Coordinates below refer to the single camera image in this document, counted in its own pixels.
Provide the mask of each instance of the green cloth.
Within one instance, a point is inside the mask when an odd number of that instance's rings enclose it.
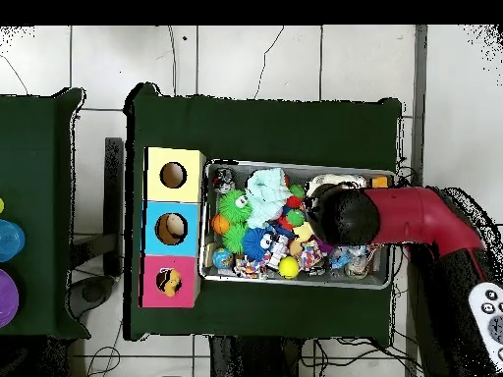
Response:
[[[88,337],[65,307],[70,266],[71,120],[83,91],[54,97],[0,96],[0,218],[24,230],[26,245],[0,263],[20,307],[0,335]]]
[[[203,281],[192,309],[139,308],[142,155],[146,146],[200,150],[238,159],[395,171],[401,104],[284,102],[162,97],[152,84],[132,91],[126,111],[134,142],[131,337],[144,333],[324,338],[375,337],[387,345],[391,287],[382,291]]]

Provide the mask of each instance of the blue fuzzy toy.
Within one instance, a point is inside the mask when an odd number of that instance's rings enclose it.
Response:
[[[261,260],[272,243],[270,232],[264,229],[247,229],[243,237],[243,252],[249,260]]]

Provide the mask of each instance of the purple cup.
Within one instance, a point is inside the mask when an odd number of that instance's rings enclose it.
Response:
[[[12,278],[0,269],[0,328],[12,321],[18,306],[20,295]]]

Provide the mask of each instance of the orange toy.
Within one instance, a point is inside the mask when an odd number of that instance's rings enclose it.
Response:
[[[211,219],[211,228],[219,235],[227,233],[230,227],[229,221],[221,214],[217,214]]]

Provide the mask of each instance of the wooden block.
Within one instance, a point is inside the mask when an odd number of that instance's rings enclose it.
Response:
[[[198,150],[147,147],[143,159],[149,201],[201,201],[205,157]]]
[[[144,253],[197,257],[199,216],[200,204],[148,201]]]
[[[143,275],[140,276],[140,306],[143,308],[192,308],[200,288],[200,277],[196,270],[196,258],[192,256],[150,256],[143,260]],[[178,272],[182,283],[180,289],[169,297],[157,286],[157,275],[169,279],[172,271]]]

